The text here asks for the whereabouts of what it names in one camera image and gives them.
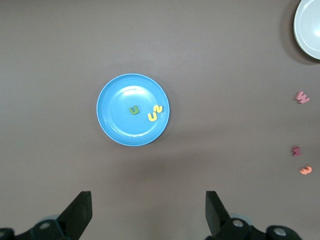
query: plate rim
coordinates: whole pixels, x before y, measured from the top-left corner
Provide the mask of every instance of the plate rim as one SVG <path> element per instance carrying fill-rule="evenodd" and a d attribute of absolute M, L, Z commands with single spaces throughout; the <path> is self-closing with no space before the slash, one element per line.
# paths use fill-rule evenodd
<path fill-rule="evenodd" d="M 113 137 L 111 137 L 107 131 L 103 128 L 102 124 L 101 124 L 101 121 L 100 121 L 100 118 L 99 118 L 99 112 L 98 112 L 98 107 L 99 107 L 99 100 L 101 98 L 101 95 L 102 93 L 104 92 L 105 88 L 108 87 L 109 84 L 111 84 L 113 81 L 116 81 L 117 79 L 119 78 L 122 78 L 122 77 L 125 77 L 125 76 L 140 76 L 140 77 L 143 77 L 143 78 L 146 78 L 148 80 L 150 80 L 152 83 L 156 84 L 157 87 L 163 92 L 164 94 L 164 97 L 166 99 L 166 103 L 167 103 L 167 108 L 168 108 L 168 117 L 166 118 L 165 120 L 165 123 L 164 123 L 164 127 L 163 127 L 163 130 L 159 133 L 159 135 L 157 134 L 156 137 L 153 137 L 151 140 L 149 140 L 148 142 L 144 142 L 144 143 L 141 143 L 141 144 L 127 144 L 127 143 L 123 143 L 119 140 L 116 140 L 114 139 Z M 101 127 L 101 129 L 103 130 L 103 132 L 110 138 L 112 139 L 113 141 L 115 141 L 116 143 L 118 144 L 121 144 L 121 145 L 124 145 L 124 146 L 128 146 L 128 147 L 140 147 L 140 146 L 143 146 L 143 145 L 147 145 L 153 141 L 155 141 L 158 137 L 160 137 L 160 135 L 165 131 L 165 129 L 167 128 L 167 125 L 168 125 L 168 122 L 169 122 L 169 118 L 170 118 L 170 103 L 169 103 L 169 99 L 168 99 L 168 96 L 166 94 L 166 92 L 163 90 L 163 88 L 155 81 L 153 80 L 152 78 L 146 76 L 146 75 L 143 75 L 143 74 L 140 74 L 140 73 L 125 73 L 125 74 L 122 74 L 122 75 L 119 75 L 119 76 L 116 76 L 115 78 L 111 79 L 106 85 L 104 85 L 104 87 L 102 88 L 102 90 L 100 91 L 99 93 L 99 96 L 97 98 L 97 101 L 96 101 L 96 116 L 97 116 L 97 119 L 98 119 L 98 122 L 99 122 L 99 125 Z"/>
<path fill-rule="evenodd" d="M 298 30 L 300 30 L 300 27 L 298 27 L 298 23 L 300 22 L 298 18 L 301 18 L 302 10 L 304 9 L 304 6 L 309 2 L 313 2 L 313 1 L 316 1 L 316 0 L 301 0 L 301 2 L 299 3 L 293 19 L 293 32 L 294 32 L 295 40 L 298 43 L 299 47 L 309 56 L 320 60 L 320 49 L 316 50 L 319 52 L 318 55 L 314 54 L 312 51 L 310 51 L 312 50 L 312 48 L 310 48 L 307 44 L 304 43 L 303 38 L 301 37 L 301 34 L 298 34 Z"/>

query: white plate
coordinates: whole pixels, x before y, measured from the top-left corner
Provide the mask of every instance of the white plate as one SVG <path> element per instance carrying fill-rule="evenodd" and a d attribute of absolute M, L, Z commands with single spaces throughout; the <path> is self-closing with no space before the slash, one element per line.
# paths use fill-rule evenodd
<path fill-rule="evenodd" d="M 294 16 L 294 35 L 300 48 L 320 59 L 320 0 L 302 0 Z"/>

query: blue plate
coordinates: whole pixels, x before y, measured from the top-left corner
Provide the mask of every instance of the blue plate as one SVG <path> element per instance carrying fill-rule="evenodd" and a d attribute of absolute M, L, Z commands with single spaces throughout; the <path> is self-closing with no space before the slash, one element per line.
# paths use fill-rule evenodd
<path fill-rule="evenodd" d="M 147 76 L 130 73 L 117 76 L 104 86 L 96 115 L 112 140 L 126 146 L 142 146 L 165 130 L 170 108 L 159 84 Z"/>

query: plate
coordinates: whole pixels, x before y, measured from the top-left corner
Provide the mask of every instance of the plate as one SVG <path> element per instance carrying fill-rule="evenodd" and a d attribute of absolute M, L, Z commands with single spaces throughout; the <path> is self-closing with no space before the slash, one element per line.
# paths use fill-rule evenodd
<path fill-rule="evenodd" d="M 170 108 L 159 84 L 147 76 L 130 73 L 117 76 L 104 86 L 96 114 L 112 140 L 126 146 L 142 146 L 165 130 Z"/>
<path fill-rule="evenodd" d="M 295 39 L 305 53 L 320 59 L 320 0 L 302 0 L 293 22 Z"/>

